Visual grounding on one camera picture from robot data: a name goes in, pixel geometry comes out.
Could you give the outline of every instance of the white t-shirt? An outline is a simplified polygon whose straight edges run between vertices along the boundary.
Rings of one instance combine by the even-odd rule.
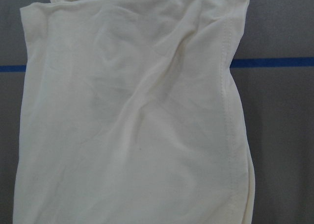
[[[251,223],[249,0],[51,1],[21,8],[13,224]]]

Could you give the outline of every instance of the white fabric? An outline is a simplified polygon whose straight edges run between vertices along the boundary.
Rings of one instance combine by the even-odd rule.
[[[52,1],[21,8],[13,224],[249,224],[249,0]]]

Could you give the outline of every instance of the gray background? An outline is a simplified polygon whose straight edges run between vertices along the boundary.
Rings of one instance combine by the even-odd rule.
[[[19,8],[0,0],[0,66],[27,61]],[[250,0],[235,59],[314,57],[314,0]],[[314,223],[314,67],[231,70],[255,167],[253,224]],[[25,73],[0,72],[0,224],[12,223]]]

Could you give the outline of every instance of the gray floor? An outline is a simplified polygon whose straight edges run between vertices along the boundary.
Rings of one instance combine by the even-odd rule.
[[[0,0],[0,66],[24,65],[19,8]],[[314,57],[314,0],[251,0],[235,58]],[[0,224],[12,223],[25,73],[0,73]],[[253,224],[314,223],[314,67],[232,69],[256,174]]]

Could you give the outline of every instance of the blue line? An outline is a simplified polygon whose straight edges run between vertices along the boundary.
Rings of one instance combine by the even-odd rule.
[[[314,57],[234,59],[230,68],[314,67]],[[26,66],[0,66],[0,72],[25,72]]]

